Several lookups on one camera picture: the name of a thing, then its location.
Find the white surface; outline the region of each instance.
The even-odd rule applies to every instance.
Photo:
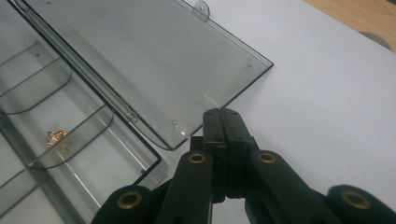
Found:
[[[396,55],[303,1],[206,2],[212,20],[275,64],[228,106],[259,146],[321,193],[350,184],[396,210]],[[247,223],[238,204],[215,205],[213,223]]]

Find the curved plastic divider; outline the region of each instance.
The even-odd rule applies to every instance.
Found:
[[[25,112],[59,90],[71,78],[70,67],[57,59],[0,95],[0,112]]]
[[[37,187],[27,170],[22,170],[0,187],[0,217]]]
[[[67,136],[41,154],[29,167],[49,169],[63,164],[104,131],[113,118],[113,112],[107,106],[101,106]]]

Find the wooden floor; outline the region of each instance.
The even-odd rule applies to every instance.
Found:
[[[358,32],[378,35],[396,52],[396,5],[387,0],[305,0]]]

